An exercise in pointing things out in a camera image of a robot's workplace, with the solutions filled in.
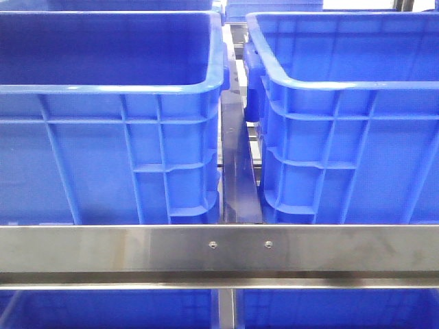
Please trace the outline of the steel centre divider bar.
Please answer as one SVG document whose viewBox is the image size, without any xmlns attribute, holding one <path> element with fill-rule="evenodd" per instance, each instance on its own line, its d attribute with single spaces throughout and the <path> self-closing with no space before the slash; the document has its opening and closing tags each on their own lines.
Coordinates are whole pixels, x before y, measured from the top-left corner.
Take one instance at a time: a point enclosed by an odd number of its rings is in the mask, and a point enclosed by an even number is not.
<svg viewBox="0 0 439 329">
<path fill-rule="evenodd" d="M 262 224 L 236 60 L 231 58 L 228 64 L 230 88 L 221 97 L 223 222 Z"/>
</svg>

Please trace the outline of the large blue crate left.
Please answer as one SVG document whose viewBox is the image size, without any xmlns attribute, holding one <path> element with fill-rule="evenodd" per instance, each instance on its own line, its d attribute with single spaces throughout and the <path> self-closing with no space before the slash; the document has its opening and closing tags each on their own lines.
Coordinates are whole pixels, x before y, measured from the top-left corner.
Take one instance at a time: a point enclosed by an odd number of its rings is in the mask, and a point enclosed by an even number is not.
<svg viewBox="0 0 439 329">
<path fill-rule="evenodd" d="M 214 12 L 1 13 L 1 223 L 214 224 Z"/>
</svg>

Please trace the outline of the large blue crate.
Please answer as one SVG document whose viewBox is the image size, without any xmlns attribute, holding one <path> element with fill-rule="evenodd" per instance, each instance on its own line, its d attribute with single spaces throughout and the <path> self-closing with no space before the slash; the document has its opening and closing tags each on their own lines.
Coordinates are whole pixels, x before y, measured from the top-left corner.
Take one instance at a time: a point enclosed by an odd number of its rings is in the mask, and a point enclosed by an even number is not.
<svg viewBox="0 0 439 329">
<path fill-rule="evenodd" d="M 214 12 L 1 13 L 1 223 L 214 224 Z"/>
<path fill-rule="evenodd" d="M 438 222 L 438 13 L 246 17 L 270 223 Z"/>
</svg>

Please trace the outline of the large blue crate right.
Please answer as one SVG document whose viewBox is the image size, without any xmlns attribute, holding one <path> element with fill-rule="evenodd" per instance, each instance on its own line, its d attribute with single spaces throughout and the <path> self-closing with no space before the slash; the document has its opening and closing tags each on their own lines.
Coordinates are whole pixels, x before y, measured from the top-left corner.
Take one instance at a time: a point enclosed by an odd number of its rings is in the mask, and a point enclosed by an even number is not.
<svg viewBox="0 0 439 329">
<path fill-rule="evenodd" d="M 438 13 L 246 17 L 270 223 L 438 222 Z"/>
</svg>

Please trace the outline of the blue crate lower right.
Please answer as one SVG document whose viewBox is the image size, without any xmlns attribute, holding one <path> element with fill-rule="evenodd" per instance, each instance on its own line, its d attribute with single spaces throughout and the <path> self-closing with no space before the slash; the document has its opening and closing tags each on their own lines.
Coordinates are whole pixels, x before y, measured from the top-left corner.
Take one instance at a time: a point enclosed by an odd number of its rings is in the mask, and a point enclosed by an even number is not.
<svg viewBox="0 0 439 329">
<path fill-rule="evenodd" d="M 240 328 L 437 328 L 435 289 L 246 289 Z"/>
</svg>

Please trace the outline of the blue crate rear right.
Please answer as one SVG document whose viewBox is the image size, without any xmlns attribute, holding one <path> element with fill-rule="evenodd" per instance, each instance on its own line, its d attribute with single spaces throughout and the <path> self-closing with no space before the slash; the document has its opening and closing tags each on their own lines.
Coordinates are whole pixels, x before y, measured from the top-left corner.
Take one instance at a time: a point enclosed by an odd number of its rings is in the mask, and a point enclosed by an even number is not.
<svg viewBox="0 0 439 329">
<path fill-rule="evenodd" d="M 323 10 L 323 0 L 248 0 L 227 1 L 226 22 L 240 23 L 253 12 L 319 12 Z"/>
</svg>

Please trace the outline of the blue crate rear left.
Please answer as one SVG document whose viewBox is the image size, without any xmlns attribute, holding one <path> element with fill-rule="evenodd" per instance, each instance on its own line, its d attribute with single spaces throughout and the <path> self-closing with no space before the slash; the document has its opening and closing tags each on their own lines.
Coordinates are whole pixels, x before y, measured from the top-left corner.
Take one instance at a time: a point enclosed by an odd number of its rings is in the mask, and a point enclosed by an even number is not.
<svg viewBox="0 0 439 329">
<path fill-rule="evenodd" d="M 1 11 L 209 11 L 221 13 L 221 1 L 52 0 L 1 1 Z"/>
</svg>

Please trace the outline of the blue crate lower left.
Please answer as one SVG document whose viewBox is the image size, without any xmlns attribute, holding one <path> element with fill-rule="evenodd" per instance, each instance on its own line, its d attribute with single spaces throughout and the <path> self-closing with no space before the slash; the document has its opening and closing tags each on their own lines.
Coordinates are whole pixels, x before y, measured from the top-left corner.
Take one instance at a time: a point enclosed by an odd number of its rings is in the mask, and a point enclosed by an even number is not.
<svg viewBox="0 0 439 329">
<path fill-rule="evenodd" d="M 19 291 L 2 328 L 219 328 L 213 290 Z"/>
</svg>

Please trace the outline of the steel vertical post below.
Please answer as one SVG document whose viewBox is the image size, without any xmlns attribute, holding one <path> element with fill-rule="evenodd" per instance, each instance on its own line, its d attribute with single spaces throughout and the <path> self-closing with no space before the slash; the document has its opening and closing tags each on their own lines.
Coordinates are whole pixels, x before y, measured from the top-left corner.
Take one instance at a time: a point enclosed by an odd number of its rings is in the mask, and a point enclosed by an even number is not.
<svg viewBox="0 0 439 329">
<path fill-rule="evenodd" d="M 237 327 L 236 291 L 234 289 L 218 291 L 218 319 L 221 329 Z"/>
</svg>

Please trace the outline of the stainless steel front rail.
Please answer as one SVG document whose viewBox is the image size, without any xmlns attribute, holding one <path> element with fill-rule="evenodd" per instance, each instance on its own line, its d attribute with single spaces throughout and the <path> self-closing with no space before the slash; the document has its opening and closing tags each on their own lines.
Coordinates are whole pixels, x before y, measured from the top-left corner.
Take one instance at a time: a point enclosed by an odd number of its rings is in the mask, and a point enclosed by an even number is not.
<svg viewBox="0 0 439 329">
<path fill-rule="evenodd" d="M 4 290 L 437 286 L 437 226 L 1 228 Z"/>
</svg>

